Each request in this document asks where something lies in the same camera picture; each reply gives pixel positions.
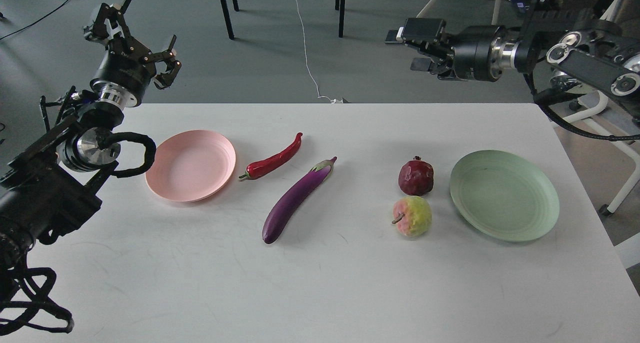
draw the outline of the apple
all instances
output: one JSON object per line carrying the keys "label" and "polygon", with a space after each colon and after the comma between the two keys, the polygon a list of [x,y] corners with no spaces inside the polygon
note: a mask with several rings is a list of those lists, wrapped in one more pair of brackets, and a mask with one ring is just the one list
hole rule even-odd
{"label": "apple", "polygon": [[420,236],[432,225],[432,207],[418,195],[404,197],[393,205],[394,224],[407,237]]}
{"label": "apple", "polygon": [[407,161],[398,175],[400,190],[410,196],[422,196],[434,188],[434,167],[419,156]]}

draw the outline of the purple eggplant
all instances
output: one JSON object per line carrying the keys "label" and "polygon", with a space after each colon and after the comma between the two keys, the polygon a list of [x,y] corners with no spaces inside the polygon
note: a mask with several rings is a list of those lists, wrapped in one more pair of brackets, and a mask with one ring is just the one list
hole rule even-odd
{"label": "purple eggplant", "polygon": [[323,160],[309,170],[309,172],[300,178],[289,190],[282,195],[278,202],[273,206],[262,228],[262,240],[270,245],[282,233],[287,222],[304,202],[304,200],[313,192],[320,183],[324,182],[334,169],[334,162],[337,157]]}

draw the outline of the black cable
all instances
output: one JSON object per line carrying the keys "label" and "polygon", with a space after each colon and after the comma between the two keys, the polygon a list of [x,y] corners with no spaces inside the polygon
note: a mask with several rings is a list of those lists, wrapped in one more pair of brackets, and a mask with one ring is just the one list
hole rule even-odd
{"label": "black cable", "polygon": [[603,140],[603,141],[610,141],[610,142],[640,140],[640,134],[600,135],[600,134],[590,133],[589,131],[585,131],[583,129],[580,129],[574,126],[573,124],[567,122],[560,115],[558,115],[558,113],[554,112],[550,106],[555,102],[564,102],[566,100],[569,100],[572,97],[575,97],[576,96],[575,94],[569,94],[564,92],[554,92],[553,90],[550,90],[550,89],[547,89],[547,90],[544,90],[543,92],[538,93],[538,90],[536,89],[535,83],[533,81],[533,73],[530,73],[530,74],[524,73],[522,75],[524,77],[526,85],[531,90],[531,95],[533,95],[534,97],[534,103],[537,104],[538,108],[540,108],[542,113],[544,113],[544,115],[546,115],[546,117],[549,118],[551,122],[554,122],[554,124],[557,124],[558,127],[566,129],[570,133],[577,134],[578,136],[592,138],[593,140]]}
{"label": "black cable", "polygon": [[72,85],[71,88],[69,90],[67,90],[66,94],[64,95],[64,98],[62,99],[62,102],[60,104],[60,110],[58,110],[57,112],[57,117],[55,118],[55,124],[54,125],[58,125],[60,122],[62,122],[62,119],[65,117],[65,113],[67,111],[67,109],[69,108],[69,105],[71,104],[71,95],[73,95],[76,92],[76,86]]}
{"label": "black cable", "polygon": [[25,29],[27,29],[27,28],[31,28],[31,27],[35,26],[36,24],[38,24],[40,21],[42,21],[42,20],[43,20],[43,19],[45,19],[46,17],[49,17],[50,15],[54,14],[57,10],[59,10],[60,8],[62,8],[62,6],[64,6],[64,5],[66,5],[67,3],[69,3],[69,1],[71,1],[71,0],[66,0],[66,1],[64,1],[64,3],[62,3],[61,5],[59,5],[59,6],[58,6],[57,8],[55,8],[54,10],[51,10],[51,11],[50,11],[49,13],[47,13],[44,17],[42,17],[42,18],[40,18],[40,19],[36,20],[35,22],[32,22],[32,24],[29,24],[28,26],[25,26],[24,28],[20,28],[20,29],[18,29],[18,30],[16,30],[16,31],[14,31],[13,33],[9,33],[9,34],[7,34],[7,35],[5,35],[5,36],[3,36],[3,37],[0,37],[0,41],[1,41],[1,40],[4,40],[4,38],[7,38],[7,37],[10,37],[10,36],[13,36],[13,35],[14,35],[14,34],[16,34],[16,33],[20,33],[20,32],[24,31],[24,30],[25,30]]}
{"label": "black cable", "polygon": [[141,175],[148,171],[153,165],[156,159],[156,143],[148,135],[133,133],[130,131],[124,131],[120,133],[114,133],[107,136],[101,142],[98,142],[99,149],[105,149],[110,145],[122,141],[139,143],[144,146],[144,162],[137,168],[115,170],[110,175],[116,178],[127,178]]}
{"label": "black cable", "polygon": [[[0,318],[0,323],[3,323],[0,324],[0,336],[11,334],[22,327],[30,327],[51,333],[69,333],[73,330],[74,320],[71,312],[56,304],[49,297],[49,293],[56,282],[56,273],[52,268],[29,268],[25,255],[13,270],[9,270],[7,273],[9,273],[10,279],[18,281],[20,289],[31,301],[4,300],[0,302],[0,311],[2,309],[25,309],[17,318]],[[45,281],[42,286],[38,286],[33,277],[44,277]],[[45,327],[30,323],[30,320],[41,310],[58,320],[65,321],[66,326]]]}

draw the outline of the wheel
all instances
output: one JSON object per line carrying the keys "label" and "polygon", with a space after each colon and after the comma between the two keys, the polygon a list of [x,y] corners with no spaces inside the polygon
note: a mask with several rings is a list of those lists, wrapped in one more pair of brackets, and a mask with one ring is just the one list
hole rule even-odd
{"label": "wheel", "polygon": [[577,112],[582,107],[583,107],[582,104],[578,103],[577,99],[574,99],[569,102],[569,109],[571,109],[573,112]]}
{"label": "wheel", "polygon": [[609,211],[609,205],[608,204],[604,204],[603,206],[600,207],[600,209],[598,210],[598,213],[600,213],[601,215],[608,217],[611,214],[613,214],[612,211]]}

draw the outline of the pomegranate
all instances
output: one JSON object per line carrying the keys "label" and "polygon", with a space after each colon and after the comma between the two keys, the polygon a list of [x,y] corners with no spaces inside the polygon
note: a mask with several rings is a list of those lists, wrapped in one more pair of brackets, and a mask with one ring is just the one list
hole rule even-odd
{"label": "pomegranate", "polygon": [[410,196],[423,196],[434,188],[434,167],[419,156],[407,161],[398,175],[400,190]]}

